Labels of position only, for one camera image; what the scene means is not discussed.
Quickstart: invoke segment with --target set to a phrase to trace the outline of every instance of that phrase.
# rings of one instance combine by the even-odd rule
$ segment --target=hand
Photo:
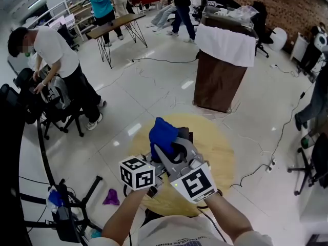
[[[44,87],[45,86],[42,84],[42,82],[39,85],[37,85],[37,87],[34,89],[34,92],[36,92],[35,94],[40,93]]]
[[[40,77],[40,70],[35,70],[33,73],[33,80],[36,82],[36,79]]]

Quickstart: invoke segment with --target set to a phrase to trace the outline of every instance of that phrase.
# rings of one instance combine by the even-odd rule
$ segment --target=glossy floor
[[[311,98],[313,88],[302,74],[294,77],[278,68],[270,68],[271,64],[277,64],[285,72],[296,70],[288,55],[268,48],[270,58],[259,51],[255,66],[248,68],[232,102],[232,114],[193,106],[198,61],[171,64],[142,60],[131,64],[131,59],[142,57],[174,62],[195,59],[197,46],[182,41],[188,37],[185,26],[181,26],[179,37],[167,36],[169,27],[156,33],[151,28],[145,28],[154,13],[148,13],[139,21],[147,48],[140,41],[135,44],[125,29],[122,41],[114,32],[110,33],[113,69],[106,61],[101,61],[95,40],[81,45],[78,55],[82,70],[107,101],[107,106],[101,111],[104,118],[95,130],[87,132],[83,129],[83,138],[79,137],[73,123],[68,134],[50,128],[50,140],[45,140],[56,181],[66,179],[67,185],[76,191],[78,197],[85,196],[96,175],[104,178],[88,204],[90,218],[100,226],[117,209],[116,206],[102,204],[108,189],[116,189],[120,201],[124,199],[117,175],[118,162],[127,156],[134,135],[148,120],[175,112],[196,113],[212,120],[224,132],[235,152],[234,181],[239,183],[242,176],[250,174],[262,163],[269,163],[282,125],[290,119],[300,94],[310,88],[296,111],[305,107]],[[85,117],[80,121],[82,124],[87,122]],[[32,131],[33,127],[27,126],[26,131]],[[243,181],[242,188],[232,187],[225,194],[250,219],[254,229],[270,235],[276,246],[304,245],[311,233],[299,221],[301,197],[293,194],[299,176],[286,171],[288,166],[296,163],[300,139],[301,133],[292,121],[285,127],[275,153],[277,163],[273,171],[268,174],[262,167]],[[37,143],[25,148],[37,148]],[[21,167],[20,172],[24,175],[25,170]],[[144,216],[144,209],[140,208],[131,229],[134,242]],[[35,245],[47,245],[43,241],[47,232],[40,229],[31,231]]]

